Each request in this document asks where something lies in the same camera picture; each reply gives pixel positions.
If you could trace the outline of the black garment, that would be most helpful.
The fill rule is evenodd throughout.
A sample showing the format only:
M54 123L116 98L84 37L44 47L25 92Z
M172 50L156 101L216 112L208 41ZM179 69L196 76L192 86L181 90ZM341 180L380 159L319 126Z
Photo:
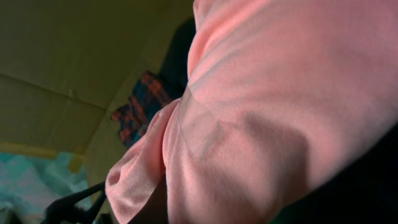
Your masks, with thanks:
M397 224L397 128L272 224Z

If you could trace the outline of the pink garment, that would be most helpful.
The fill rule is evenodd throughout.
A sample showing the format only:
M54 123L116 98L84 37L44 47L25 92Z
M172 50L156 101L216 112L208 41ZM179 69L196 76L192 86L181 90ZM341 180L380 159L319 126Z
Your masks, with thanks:
M397 122L397 2L193 3L183 96L110 170L119 223L161 180L170 223L260 223Z

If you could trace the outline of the cardboard sheet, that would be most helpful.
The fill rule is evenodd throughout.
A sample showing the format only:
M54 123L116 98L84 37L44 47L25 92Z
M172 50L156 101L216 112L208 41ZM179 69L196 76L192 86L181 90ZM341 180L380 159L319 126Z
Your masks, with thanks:
M191 1L1 0L1 145L67 151L101 182L124 149L111 111L158 71Z

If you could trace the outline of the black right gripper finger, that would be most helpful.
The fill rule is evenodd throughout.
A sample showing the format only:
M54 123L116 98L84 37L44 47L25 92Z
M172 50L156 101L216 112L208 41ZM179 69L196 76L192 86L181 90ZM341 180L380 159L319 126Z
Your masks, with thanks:
M97 192L100 192L100 195L89 209L77 206L78 202ZM101 182L52 202L46 208L41 224L61 224L61 222L92 224L105 200L105 182Z

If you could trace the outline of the red navy plaid shirt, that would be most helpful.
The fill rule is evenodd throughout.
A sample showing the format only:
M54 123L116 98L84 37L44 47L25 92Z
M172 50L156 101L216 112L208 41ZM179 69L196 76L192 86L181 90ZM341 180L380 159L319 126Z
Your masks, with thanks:
M163 79L146 71L138 79L126 104L115 109L110 119L119 122L118 136L131 147L145 135L155 114L174 99L179 91Z

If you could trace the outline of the teal patterned cloth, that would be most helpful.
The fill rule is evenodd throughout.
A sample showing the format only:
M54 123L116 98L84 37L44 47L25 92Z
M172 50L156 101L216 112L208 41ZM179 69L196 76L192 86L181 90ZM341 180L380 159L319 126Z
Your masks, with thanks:
M40 223L56 199L88 187L85 167L71 168L75 157L60 152L54 158L1 153L1 223L7 212L22 223Z

